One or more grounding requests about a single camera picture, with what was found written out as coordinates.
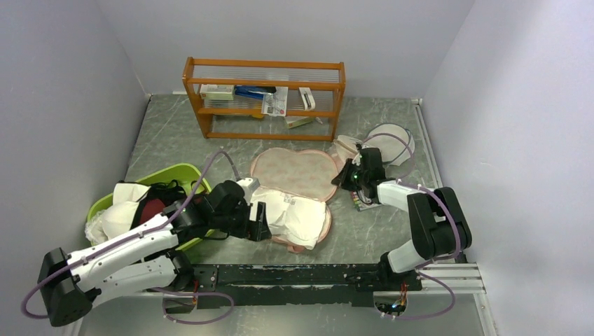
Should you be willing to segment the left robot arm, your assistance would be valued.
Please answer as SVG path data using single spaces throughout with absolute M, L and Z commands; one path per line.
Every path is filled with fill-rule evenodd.
M 146 289 L 184 291 L 194 269 L 177 249 L 194 239 L 213 240 L 213 230 L 254 242 L 272 234 L 265 204 L 251 203 L 255 178 L 224 181 L 191 201 L 175 201 L 150 220 L 104 243 L 71 253 L 55 248 L 44 255 L 36 291 L 51 326 L 62 327 L 93 307 Z

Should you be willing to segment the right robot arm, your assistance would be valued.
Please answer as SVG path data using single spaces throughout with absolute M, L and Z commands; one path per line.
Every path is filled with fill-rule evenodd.
M 371 204 L 405 211 L 411 238 L 384 253 L 376 279 L 387 290 L 403 283 L 405 276 L 435 260 L 456 258 L 471 246 L 472 235 L 455 191 L 449 187 L 429 189 L 409 186 L 388 178 L 378 148 L 359 149 L 359 161 L 348 159 L 332 184 L 361 193 Z

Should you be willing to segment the floral pink laundry bag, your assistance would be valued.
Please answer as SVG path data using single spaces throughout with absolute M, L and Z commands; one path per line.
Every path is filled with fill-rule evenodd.
M 331 184 L 331 180 L 338 175 L 336 166 L 327 153 L 320 150 L 294 151 L 285 148 L 271 148 L 254 159 L 250 175 L 259 180 L 260 187 L 325 203 L 326 221 L 317 244 L 325 239 L 332 222 L 327 202 L 337 191 L 337 187 Z M 272 236 L 272 240 L 285 244 L 287 250 L 292 253 L 309 250 L 274 236 Z

